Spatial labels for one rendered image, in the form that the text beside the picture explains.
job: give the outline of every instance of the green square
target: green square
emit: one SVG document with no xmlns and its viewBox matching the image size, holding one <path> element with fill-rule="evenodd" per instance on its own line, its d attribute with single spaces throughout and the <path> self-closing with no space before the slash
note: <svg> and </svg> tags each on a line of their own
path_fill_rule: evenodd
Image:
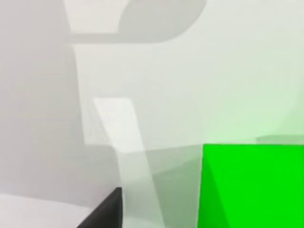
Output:
<svg viewBox="0 0 304 228">
<path fill-rule="evenodd" d="M 303 228 L 304 146 L 206 144 L 198 228 Z"/>
</svg>

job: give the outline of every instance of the dark object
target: dark object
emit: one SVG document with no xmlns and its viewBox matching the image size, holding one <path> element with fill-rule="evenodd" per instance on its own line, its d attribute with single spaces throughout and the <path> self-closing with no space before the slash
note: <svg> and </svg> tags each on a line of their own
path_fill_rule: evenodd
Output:
<svg viewBox="0 0 304 228">
<path fill-rule="evenodd" d="M 121 228 L 122 188 L 116 188 L 77 228 Z"/>
</svg>

